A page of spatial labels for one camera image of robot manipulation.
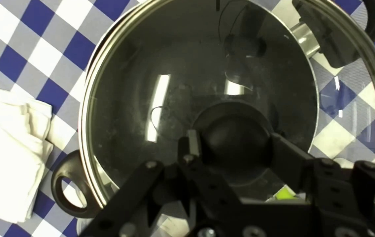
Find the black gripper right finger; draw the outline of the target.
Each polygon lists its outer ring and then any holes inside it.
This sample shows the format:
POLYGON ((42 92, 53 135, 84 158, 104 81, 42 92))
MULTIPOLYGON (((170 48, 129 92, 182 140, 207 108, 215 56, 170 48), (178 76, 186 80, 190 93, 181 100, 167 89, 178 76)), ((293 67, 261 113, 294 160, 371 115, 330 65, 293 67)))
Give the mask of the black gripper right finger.
POLYGON ((314 172, 314 158, 298 146, 272 134, 270 169, 286 184, 309 184, 314 172))

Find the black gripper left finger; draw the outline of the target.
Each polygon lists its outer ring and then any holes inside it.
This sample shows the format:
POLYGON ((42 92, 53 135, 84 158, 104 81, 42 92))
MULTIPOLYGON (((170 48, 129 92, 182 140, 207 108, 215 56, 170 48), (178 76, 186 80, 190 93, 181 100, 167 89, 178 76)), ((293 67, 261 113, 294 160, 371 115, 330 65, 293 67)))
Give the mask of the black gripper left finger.
POLYGON ((197 130, 189 129, 178 139, 178 160, 190 164, 200 156, 200 137, 197 130))

